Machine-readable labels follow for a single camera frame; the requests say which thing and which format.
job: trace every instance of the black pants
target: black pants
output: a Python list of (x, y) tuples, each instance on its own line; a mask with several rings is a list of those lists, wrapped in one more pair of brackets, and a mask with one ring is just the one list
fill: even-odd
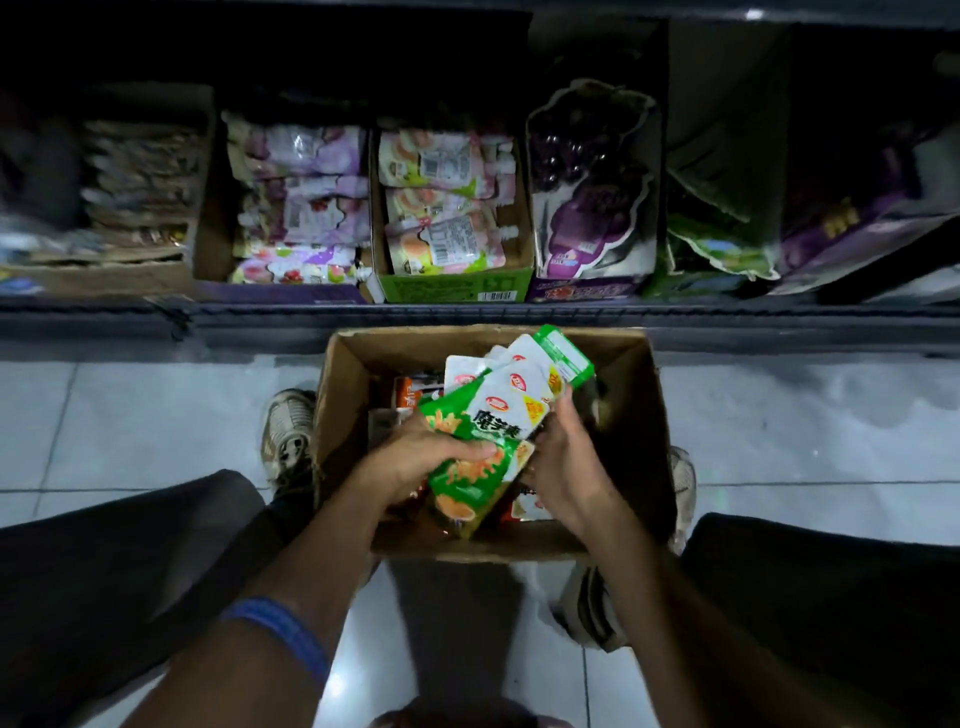
[[(264, 507), (220, 471), (0, 530), (0, 726), (62, 726), (184, 649), (306, 525), (312, 496)], [(786, 663), (953, 725), (960, 549), (709, 514), (683, 565)]]

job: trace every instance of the cardboard box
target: cardboard box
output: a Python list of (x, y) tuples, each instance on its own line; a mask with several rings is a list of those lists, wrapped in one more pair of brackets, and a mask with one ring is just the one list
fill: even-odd
[[(227, 157), (226, 127), (218, 125), (213, 159), (207, 181), (204, 211), (193, 254), (192, 298), (224, 303), (306, 304), (306, 303), (382, 303), (375, 276), (366, 283), (329, 283), (296, 285), (273, 283), (231, 283), (229, 276), (237, 266), (233, 241), (238, 223), (237, 212), (246, 192), (230, 173)], [(371, 250), (361, 251), (361, 262), (373, 266)]]
[[(385, 406), (393, 377), (442, 371), (453, 353), (481, 356), (536, 327), (412, 327), (340, 331), (326, 348), (312, 445), (314, 478), (329, 497), (367, 453), (367, 413)], [(564, 334), (596, 366), (609, 426), (591, 432), (613, 482), (659, 543), (676, 524), (667, 458), (669, 435), (650, 343), (638, 329), (568, 328)], [(558, 522), (484, 522), (469, 541), (446, 536), (424, 509), (414, 522), (381, 523), (373, 552), (458, 562), (585, 559)]]
[[(153, 82), (95, 85), (84, 90), (81, 100), (84, 118), (92, 119), (99, 113), (105, 118), (120, 114), (145, 121), (205, 118), (208, 146), (198, 176), (206, 180), (216, 125), (212, 87)], [(202, 205), (203, 196), (198, 201), (196, 214), (188, 220), (186, 249), (194, 245)], [(193, 289), (189, 261), (185, 258), (5, 265), (0, 267), (0, 283), (3, 282), (10, 285), (0, 287), (0, 294), (23, 293), (71, 299), (173, 296), (189, 293)]]
[(383, 231), (386, 202), (376, 170), (379, 135), (371, 146), (371, 198), (373, 214), (373, 270), (389, 303), (510, 303), (523, 301), (534, 268), (534, 235), (522, 173), (522, 154), (515, 145), (516, 203), (496, 211), (499, 226), (516, 225), (520, 235), (503, 243), (507, 263), (482, 273), (456, 276), (397, 276), (394, 274)]

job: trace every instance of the hand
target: hand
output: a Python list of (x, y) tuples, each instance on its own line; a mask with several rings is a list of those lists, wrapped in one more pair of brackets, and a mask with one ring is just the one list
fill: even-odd
[(468, 442), (434, 432), (415, 411), (383, 445), (353, 469), (346, 487), (366, 489), (379, 506), (400, 502), (416, 491), (428, 473), (447, 460), (486, 460), (496, 445)]
[(610, 513), (629, 513), (597, 457), (567, 389), (554, 403), (522, 480), (550, 514), (584, 543)]

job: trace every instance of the tiled floor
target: tiled floor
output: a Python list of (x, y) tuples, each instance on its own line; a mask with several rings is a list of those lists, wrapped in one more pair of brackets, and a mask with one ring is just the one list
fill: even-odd
[[(700, 476), (698, 516), (960, 544), (960, 363), (662, 363), (672, 439)], [(272, 357), (0, 363), (0, 526), (224, 467), (264, 487), (266, 402), (284, 387), (314, 387), (319, 367)], [(418, 694), (442, 699), (468, 686), (477, 701), (502, 696), (576, 728), (656, 726), (629, 651), (585, 653), (542, 618), (542, 584), (557, 582), (551, 569), (382, 565), (354, 603), (316, 725), (364, 728)], [(479, 625), (471, 644), (481, 648), (449, 648), (464, 620)], [(143, 693), (87, 725), (114, 728)]]

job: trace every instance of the barcode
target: barcode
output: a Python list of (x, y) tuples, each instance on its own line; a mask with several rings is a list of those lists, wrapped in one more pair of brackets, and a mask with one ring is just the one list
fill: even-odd
[(440, 174), (440, 160), (435, 157), (423, 156), (423, 164), (420, 166), (423, 170), (423, 176), (431, 180), (436, 179)]
[(436, 266), (443, 268), (450, 264), (450, 249), (447, 248), (445, 242), (438, 242), (436, 238), (430, 241), (430, 256)]
[(477, 301), (516, 301), (516, 291), (485, 291), (477, 294)]

